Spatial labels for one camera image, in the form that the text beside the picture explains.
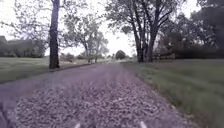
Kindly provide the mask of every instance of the paved path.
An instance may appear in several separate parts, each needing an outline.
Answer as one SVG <path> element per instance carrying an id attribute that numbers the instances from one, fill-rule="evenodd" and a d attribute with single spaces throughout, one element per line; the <path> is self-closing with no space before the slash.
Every path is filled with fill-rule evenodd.
<path id="1" fill-rule="evenodd" d="M 18 128 L 188 128 L 120 64 L 91 65 L 0 85 Z"/>

